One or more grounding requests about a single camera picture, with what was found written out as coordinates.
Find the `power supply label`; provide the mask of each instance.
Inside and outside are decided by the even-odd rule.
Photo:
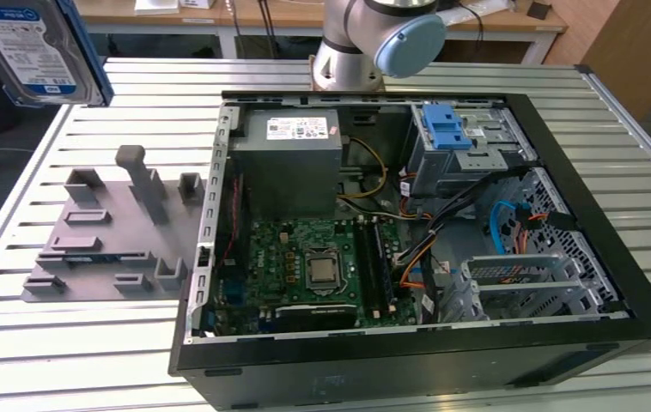
[[[266,140],[326,138],[325,118],[270,118],[266,120]]]
[[[72,94],[76,82],[45,29],[33,9],[0,7],[0,52],[17,80],[36,94]]]

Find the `slatted metal table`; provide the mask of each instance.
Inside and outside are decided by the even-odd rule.
[[[114,58],[109,108],[64,106],[0,211],[0,410],[212,410],[166,375],[176,301],[36,303],[21,284],[60,215],[72,167],[128,179],[121,144],[162,179],[208,171],[221,90],[306,90],[304,61]],[[651,281],[651,139],[593,75],[569,67],[434,64],[400,91],[528,94]],[[651,410],[651,353],[561,385],[300,410]]]

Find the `sticker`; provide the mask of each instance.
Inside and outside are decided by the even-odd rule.
[[[37,94],[72,94],[61,53],[45,43],[45,24],[26,7],[0,7],[0,53],[20,83]]]
[[[561,32],[561,27],[546,27],[546,26],[537,26],[534,29],[537,32]]]
[[[484,129],[480,127],[466,127],[464,131],[468,137],[485,137]]]
[[[434,302],[426,297],[425,294],[421,295],[421,305],[429,313],[434,310]]]
[[[409,188],[410,188],[409,182],[398,182],[398,192],[402,194],[404,197],[409,197],[410,194]]]
[[[266,120],[266,140],[326,138],[325,118],[270,118]]]
[[[182,23],[213,24],[210,19],[182,19]]]
[[[92,262],[93,260],[89,257],[78,256],[78,257],[66,257],[65,259],[66,262]]]

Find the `blue latch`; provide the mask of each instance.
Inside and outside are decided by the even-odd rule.
[[[462,135],[462,121],[449,105],[424,105],[424,122],[432,135],[432,147],[466,150],[473,143]]]

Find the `blue cable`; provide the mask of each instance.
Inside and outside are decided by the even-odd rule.
[[[505,206],[512,210],[516,210],[516,205],[505,200],[500,200],[493,204],[490,208],[490,214],[488,216],[488,228],[490,229],[490,239],[493,240],[493,246],[496,247],[496,252],[500,255],[505,255],[506,251],[504,251],[504,245],[500,242],[498,236],[498,208],[500,206]]]

